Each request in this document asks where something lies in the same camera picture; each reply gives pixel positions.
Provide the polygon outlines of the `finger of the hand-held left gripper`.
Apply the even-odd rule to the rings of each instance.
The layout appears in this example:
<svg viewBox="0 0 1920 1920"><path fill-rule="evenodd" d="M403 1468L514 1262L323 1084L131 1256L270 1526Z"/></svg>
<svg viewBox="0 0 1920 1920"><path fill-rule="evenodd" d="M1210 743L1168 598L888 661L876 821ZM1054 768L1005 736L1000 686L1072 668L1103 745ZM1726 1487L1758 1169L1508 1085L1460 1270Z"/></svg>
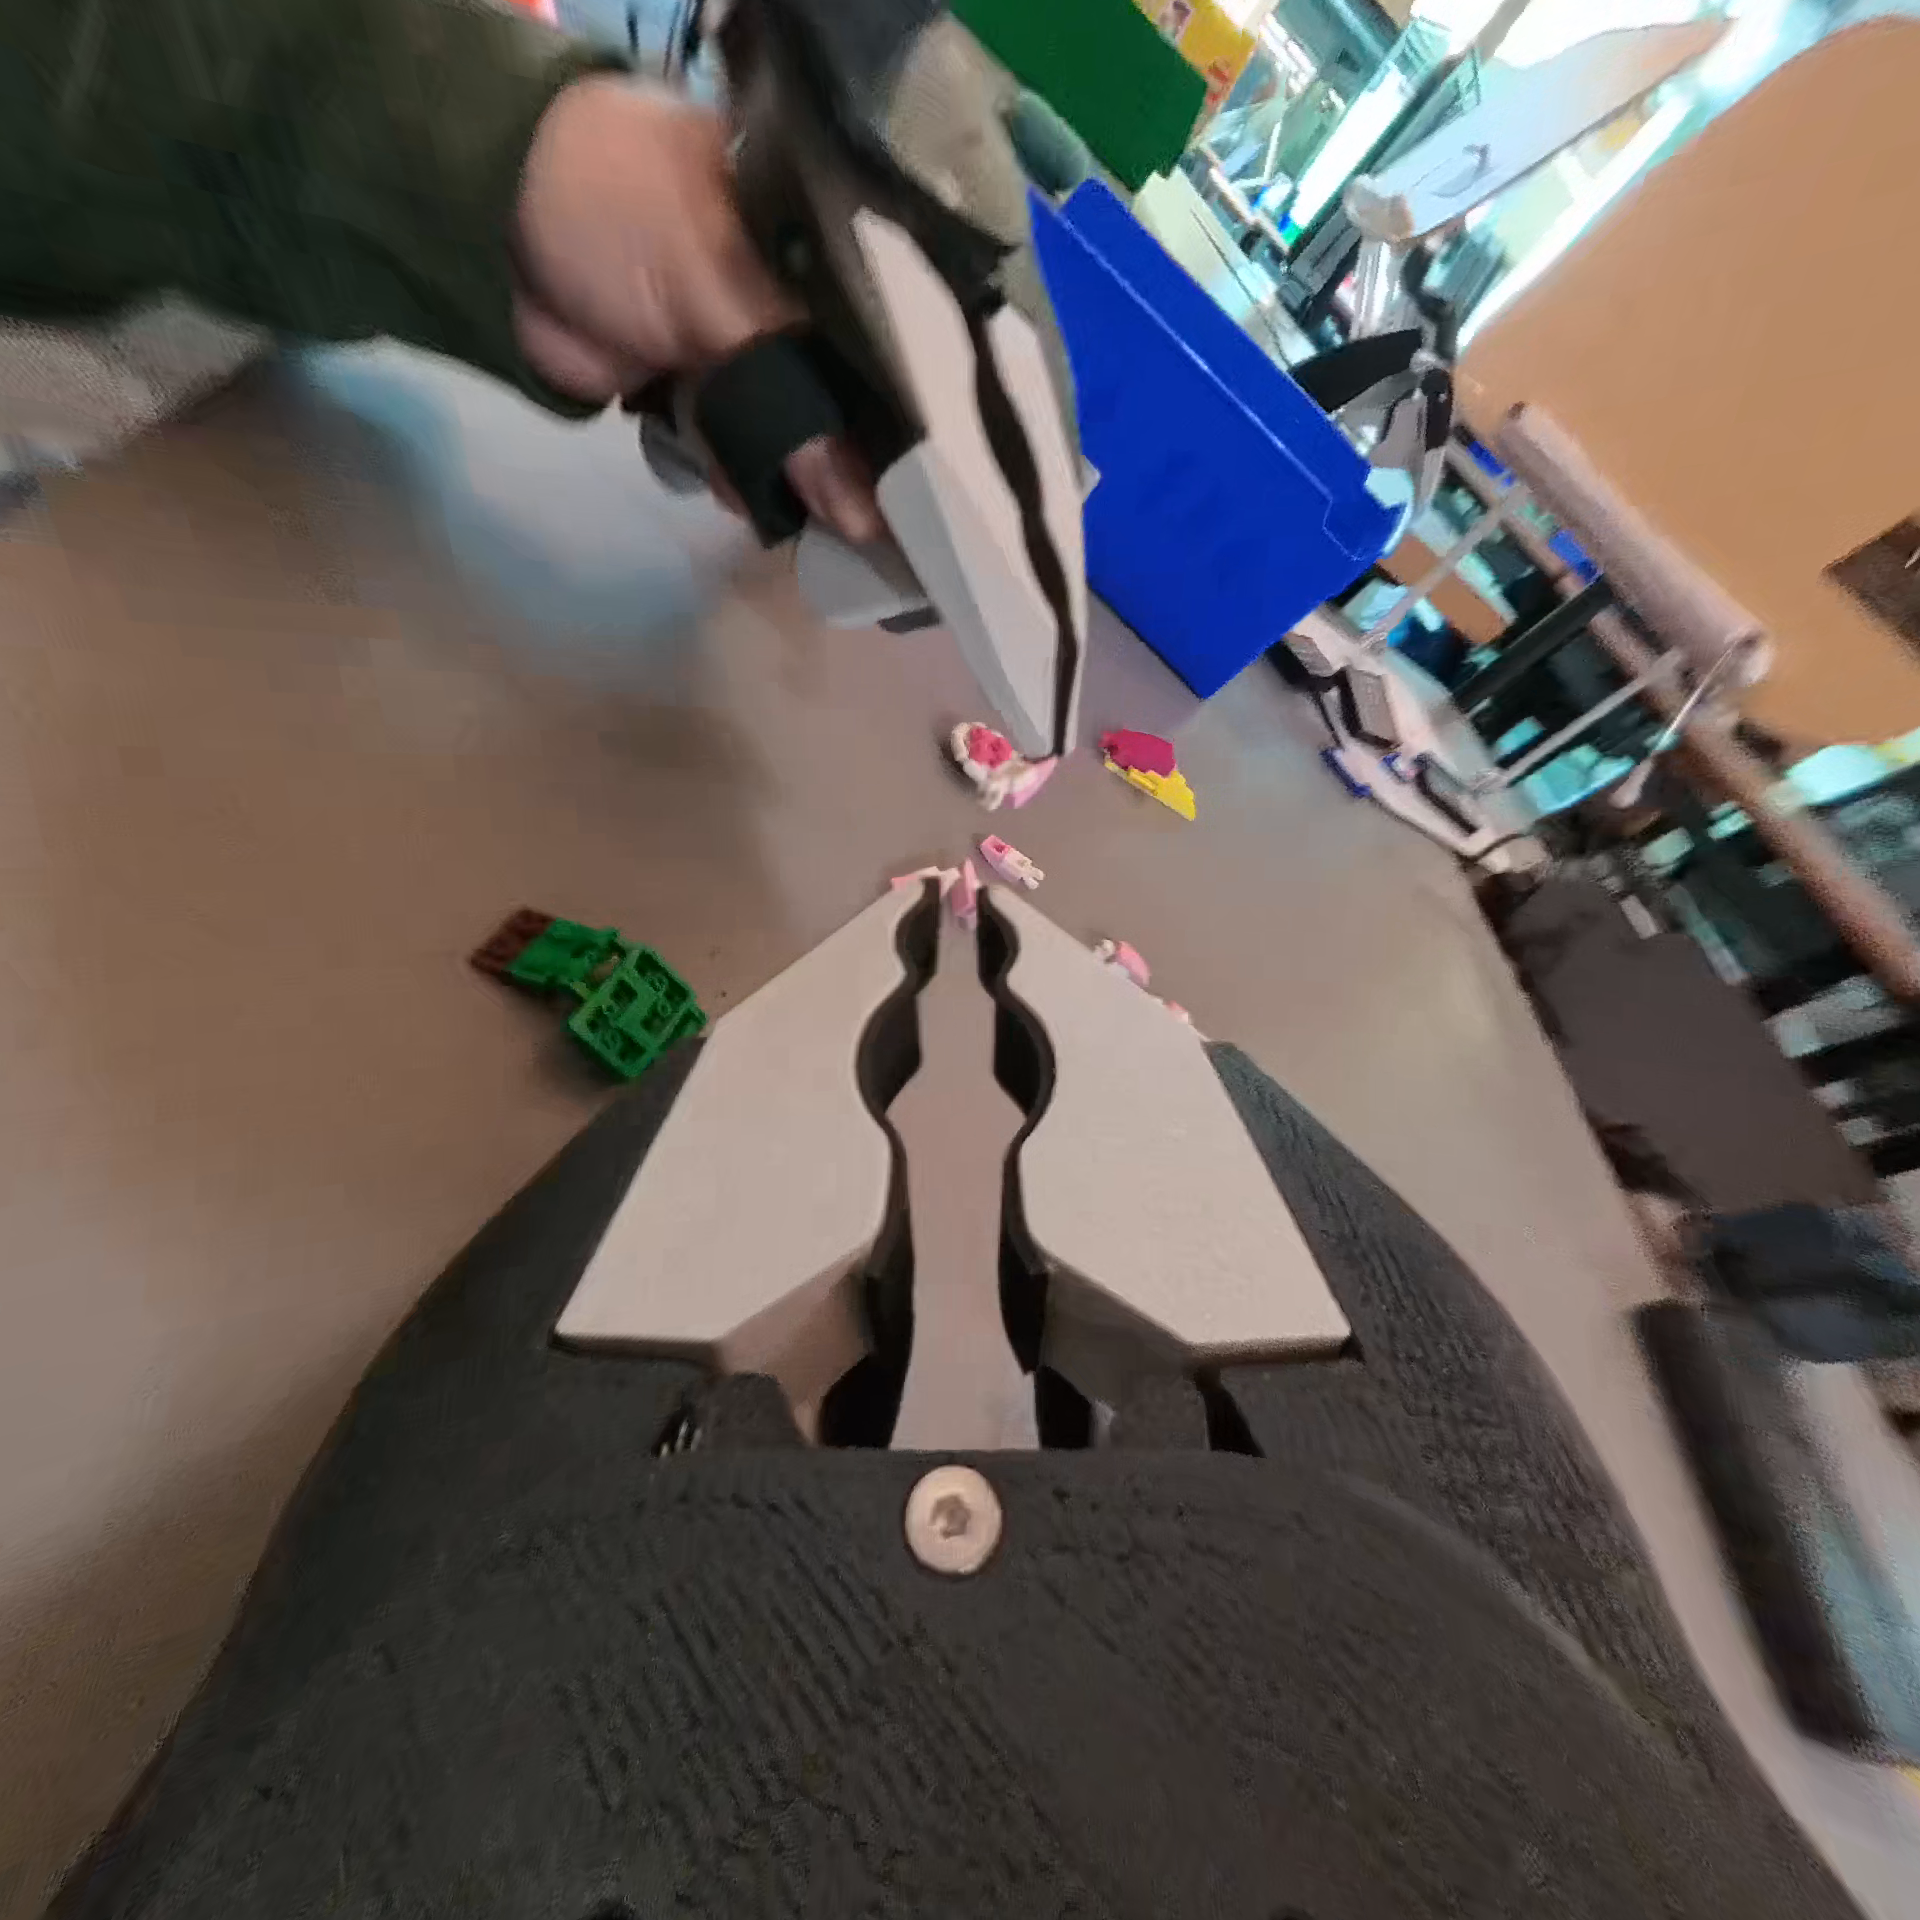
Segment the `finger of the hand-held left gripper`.
<svg viewBox="0 0 1920 1920"><path fill-rule="evenodd" d="M860 213L855 254L880 301L896 389L918 428L878 477L880 514L1003 733L1022 753L1054 753L1060 618L978 410L973 330L899 223Z"/></svg>
<svg viewBox="0 0 1920 1920"><path fill-rule="evenodd" d="M1024 567L1040 589L1044 752L1072 753L1087 671L1087 468L1048 335L1013 304L988 319L988 389L991 453L1013 490Z"/></svg>

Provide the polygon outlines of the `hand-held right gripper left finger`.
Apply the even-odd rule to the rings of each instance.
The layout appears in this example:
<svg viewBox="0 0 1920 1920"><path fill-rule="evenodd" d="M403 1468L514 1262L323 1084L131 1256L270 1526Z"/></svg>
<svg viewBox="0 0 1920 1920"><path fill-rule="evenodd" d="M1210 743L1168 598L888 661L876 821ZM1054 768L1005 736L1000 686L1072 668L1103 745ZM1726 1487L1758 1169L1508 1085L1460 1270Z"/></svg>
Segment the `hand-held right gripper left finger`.
<svg viewBox="0 0 1920 1920"><path fill-rule="evenodd" d="M804 1438L891 1389L914 1322L906 1148L941 885L888 886L723 1015L556 1322L568 1353L772 1381Z"/></svg>

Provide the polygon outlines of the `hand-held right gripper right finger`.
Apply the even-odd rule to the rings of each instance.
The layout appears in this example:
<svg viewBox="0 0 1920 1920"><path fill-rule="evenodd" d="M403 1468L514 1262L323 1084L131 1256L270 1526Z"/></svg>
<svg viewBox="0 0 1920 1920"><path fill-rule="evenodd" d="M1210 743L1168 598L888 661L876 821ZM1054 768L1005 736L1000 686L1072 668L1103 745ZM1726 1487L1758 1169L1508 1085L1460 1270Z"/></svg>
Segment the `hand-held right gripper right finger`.
<svg viewBox="0 0 1920 1920"><path fill-rule="evenodd" d="M1134 1401L1210 1417L1226 1373L1338 1359L1354 1328L1210 1045L1005 886L978 900L1000 1159L998 1313L1044 1448Z"/></svg>

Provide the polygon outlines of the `pink and white lego assembly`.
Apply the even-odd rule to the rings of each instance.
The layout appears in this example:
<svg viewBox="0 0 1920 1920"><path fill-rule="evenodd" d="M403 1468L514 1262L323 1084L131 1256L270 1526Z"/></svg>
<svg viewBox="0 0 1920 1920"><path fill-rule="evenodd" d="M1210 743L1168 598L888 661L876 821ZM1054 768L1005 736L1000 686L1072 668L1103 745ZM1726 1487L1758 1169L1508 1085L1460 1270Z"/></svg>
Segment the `pink and white lego assembly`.
<svg viewBox="0 0 1920 1920"><path fill-rule="evenodd" d="M1007 736L982 721L952 726L946 757L988 810L1027 807L1060 764L1056 757L1024 757Z"/></svg>

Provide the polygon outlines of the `person's left forearm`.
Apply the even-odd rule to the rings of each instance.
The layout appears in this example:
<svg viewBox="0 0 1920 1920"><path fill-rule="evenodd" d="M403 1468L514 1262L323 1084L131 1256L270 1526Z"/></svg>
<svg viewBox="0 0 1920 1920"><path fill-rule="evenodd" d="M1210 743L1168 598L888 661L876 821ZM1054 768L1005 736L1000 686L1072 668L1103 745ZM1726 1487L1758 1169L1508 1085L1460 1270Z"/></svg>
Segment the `person's left forearm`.
<svg viewBox="0 0 1920 1920"><path fill-rule="evenodd" d="M589 417L518 348L512 223L547 108L628 72L509 5L7 1L5 318L173 295Z"/></svg>

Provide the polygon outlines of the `green lego plate assembly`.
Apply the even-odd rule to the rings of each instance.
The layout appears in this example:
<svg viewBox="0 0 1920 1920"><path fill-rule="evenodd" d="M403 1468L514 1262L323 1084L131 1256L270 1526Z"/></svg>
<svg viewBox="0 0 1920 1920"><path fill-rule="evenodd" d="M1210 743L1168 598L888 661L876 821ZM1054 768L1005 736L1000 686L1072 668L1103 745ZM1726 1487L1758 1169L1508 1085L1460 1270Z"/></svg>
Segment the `green lego plate assembly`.
<svg viewBox="0 0 1920 1920"><path fill-rule="evenodd" d="M694 990L656 949L616 941L566 1015L572 1039L621 1084L644 1077L672 1046L709 1025Z"/></svg>

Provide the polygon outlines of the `yellow and magenta lego assembly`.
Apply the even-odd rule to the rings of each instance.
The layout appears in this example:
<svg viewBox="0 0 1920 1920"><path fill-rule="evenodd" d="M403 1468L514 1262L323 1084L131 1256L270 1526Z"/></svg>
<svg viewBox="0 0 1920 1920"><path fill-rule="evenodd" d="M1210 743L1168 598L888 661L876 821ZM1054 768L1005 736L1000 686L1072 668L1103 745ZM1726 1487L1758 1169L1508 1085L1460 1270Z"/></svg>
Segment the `yellow and magenta lego assembly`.
<svg viewBox="0 0 1920 1920"><path fill-rule="evenodd" d="M1196 821L1196 796L1168 738L1117 726L1102 732L1096 745L1108 773L1182 821Z"/></svg>

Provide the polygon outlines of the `yellow lego box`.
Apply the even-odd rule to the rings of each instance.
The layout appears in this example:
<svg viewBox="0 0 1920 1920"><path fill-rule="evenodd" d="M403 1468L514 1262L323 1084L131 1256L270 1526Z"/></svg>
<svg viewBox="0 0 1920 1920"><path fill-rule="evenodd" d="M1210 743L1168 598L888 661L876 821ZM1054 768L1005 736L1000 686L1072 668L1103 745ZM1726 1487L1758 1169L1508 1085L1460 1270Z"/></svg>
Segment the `yellow lego box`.
<svg viewBox="0 0 1920 1920"><path fill-rule="evenodd" d="M1136 1L1156 32L1203 74L1206 110L1221 108L1247 65L1270 1Z"/></svg>

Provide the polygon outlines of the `person's left hand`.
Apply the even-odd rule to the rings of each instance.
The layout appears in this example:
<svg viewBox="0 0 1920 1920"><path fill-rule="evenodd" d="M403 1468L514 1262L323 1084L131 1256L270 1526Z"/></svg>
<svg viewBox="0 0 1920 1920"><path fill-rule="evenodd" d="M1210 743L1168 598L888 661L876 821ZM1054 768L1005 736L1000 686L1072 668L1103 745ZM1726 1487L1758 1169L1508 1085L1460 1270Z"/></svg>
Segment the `person's left hand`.
<svg viewBox="0 0 1920 1920"><path fill-rule="evenodd" d="M512 254L518 348L574 400L726 362L797 319L739 216L730 127L630 80L572 81L544 110Z"/></svg>

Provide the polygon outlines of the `blue plastic bin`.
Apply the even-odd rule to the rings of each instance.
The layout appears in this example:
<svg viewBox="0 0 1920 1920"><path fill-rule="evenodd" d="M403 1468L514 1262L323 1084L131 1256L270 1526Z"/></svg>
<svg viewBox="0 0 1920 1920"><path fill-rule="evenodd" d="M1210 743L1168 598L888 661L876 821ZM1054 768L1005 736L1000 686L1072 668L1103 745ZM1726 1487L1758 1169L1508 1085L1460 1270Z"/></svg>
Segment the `blue plastic bin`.
<svg viewBox="0 0 1920 1920"><path fill-rule="evenodd" d="M1029 194L1072 366L1087 585L1199 700L1373 568L1400 517L1339 424L1099 180Z"/></svg>

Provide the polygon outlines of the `grey rounded object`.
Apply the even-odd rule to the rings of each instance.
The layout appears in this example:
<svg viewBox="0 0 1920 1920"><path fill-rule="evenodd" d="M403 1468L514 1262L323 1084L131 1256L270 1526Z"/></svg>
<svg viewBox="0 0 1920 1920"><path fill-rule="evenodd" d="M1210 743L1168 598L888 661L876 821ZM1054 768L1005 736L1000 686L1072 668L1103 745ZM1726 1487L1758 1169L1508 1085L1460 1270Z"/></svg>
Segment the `grey rounded object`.
<svg viewBox="0 0 1920 1920"><path fill-rule="evenodd" d="M1094 172L1083 136L1036 92L1018 89L1000 118L1027 178L1040 192L1062 199Z"/></svg>

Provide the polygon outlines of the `green plastic bin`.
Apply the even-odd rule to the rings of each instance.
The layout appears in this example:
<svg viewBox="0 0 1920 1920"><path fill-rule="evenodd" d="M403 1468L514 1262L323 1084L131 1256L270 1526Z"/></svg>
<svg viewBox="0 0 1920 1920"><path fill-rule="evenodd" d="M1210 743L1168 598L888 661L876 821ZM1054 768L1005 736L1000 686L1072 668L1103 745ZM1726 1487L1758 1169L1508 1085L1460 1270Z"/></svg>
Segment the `green plastic bin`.
<svg viewBox="0 0 1920 1920"><path fill-rule="evenodd" d="M1134 1L950 1L1024 89L1139 190L1184 156L1206 81Z"/></svg>

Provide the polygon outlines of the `black flat panel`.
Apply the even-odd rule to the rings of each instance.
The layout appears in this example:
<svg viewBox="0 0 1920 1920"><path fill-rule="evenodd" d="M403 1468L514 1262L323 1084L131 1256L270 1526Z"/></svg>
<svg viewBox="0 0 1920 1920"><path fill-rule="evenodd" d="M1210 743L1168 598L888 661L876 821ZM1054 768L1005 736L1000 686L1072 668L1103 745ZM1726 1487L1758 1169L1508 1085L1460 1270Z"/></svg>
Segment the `black flat panel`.
<svg viewBox="0 0 1920 1920"><path fill-rule="evenodd" d="M1575 1102L1696 1209L1863 1209L1882 1181L1682 933L1644 933L1592 880L1486 881L1508 967Z"/></svg>

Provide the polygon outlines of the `white tilted panel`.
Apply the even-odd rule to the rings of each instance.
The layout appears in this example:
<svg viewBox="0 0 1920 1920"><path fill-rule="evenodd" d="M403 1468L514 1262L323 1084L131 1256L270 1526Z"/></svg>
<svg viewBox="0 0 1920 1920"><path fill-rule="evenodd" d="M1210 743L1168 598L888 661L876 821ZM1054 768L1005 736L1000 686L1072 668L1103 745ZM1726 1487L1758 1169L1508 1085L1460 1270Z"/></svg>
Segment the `white tilted panel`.
<svg viewBox="0 0 1920 1920"><path fill-rule="evenodd" d="M1517 69L1499 65L1475 108L1342 192L1364 241L1408 248L1494 201L1556 152L1706 56L1720 16L1598 32Z"/></svg>

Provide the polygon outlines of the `round wooden table top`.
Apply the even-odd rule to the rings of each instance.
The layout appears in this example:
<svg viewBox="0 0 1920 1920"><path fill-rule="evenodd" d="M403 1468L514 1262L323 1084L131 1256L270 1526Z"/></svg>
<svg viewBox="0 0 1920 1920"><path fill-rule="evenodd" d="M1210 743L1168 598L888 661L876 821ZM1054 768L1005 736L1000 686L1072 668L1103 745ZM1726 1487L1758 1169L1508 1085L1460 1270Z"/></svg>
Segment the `round wooden table top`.
<svg viewBox="0 0 1920 1920"><path fill-rule="evenodd" d="M1916 642L1834 576L1918 505L1918 24L1815 40L1653 167L1467 343L1480 431L1535 404L1766 628L1803 748L1916 732Z"/></svg>

